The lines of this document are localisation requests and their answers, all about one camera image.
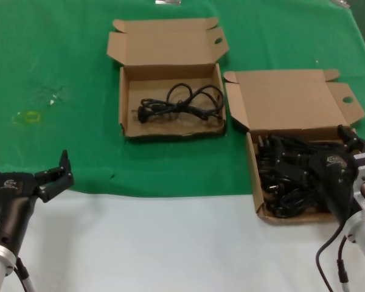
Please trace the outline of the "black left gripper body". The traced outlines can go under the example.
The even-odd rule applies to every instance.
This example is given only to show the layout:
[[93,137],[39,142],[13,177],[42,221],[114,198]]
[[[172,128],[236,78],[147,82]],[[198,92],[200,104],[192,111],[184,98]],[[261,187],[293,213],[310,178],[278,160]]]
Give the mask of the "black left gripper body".
[[19,252],[33,215],[38,185],[31,173],[0,173],[0,245]]

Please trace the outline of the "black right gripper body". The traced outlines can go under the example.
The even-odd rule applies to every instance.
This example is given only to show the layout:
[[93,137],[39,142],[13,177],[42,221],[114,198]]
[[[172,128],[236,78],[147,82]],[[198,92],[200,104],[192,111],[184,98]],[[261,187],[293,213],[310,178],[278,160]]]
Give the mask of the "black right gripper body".
[[356,165],[353,156],[343,150],[326,150],[313,154],[308,163],[309,171],[316,180],[318,195],[338,223],[343,224],[350,216]]

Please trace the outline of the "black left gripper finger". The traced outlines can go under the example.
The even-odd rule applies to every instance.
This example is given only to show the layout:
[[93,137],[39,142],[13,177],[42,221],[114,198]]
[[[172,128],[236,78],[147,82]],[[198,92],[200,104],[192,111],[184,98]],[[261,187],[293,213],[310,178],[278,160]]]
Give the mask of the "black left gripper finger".
[[37,195],[44,203],[73,186],[74,176],[71,171],[68,151],[62,151],[58,167],[38,172],[34,174],[34,178],[38,185]]

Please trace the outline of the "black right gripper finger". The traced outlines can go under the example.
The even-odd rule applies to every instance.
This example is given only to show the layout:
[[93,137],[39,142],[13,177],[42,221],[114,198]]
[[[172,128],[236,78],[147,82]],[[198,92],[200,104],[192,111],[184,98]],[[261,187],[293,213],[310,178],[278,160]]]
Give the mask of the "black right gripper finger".
[[281,152],[275,156],[275,173],[294,183],[308,180],[310,155]]
[[365,152],[365,139],[360,138],[353,130],[343,125],[338,125],[337,133],[348,152],[356,150]]

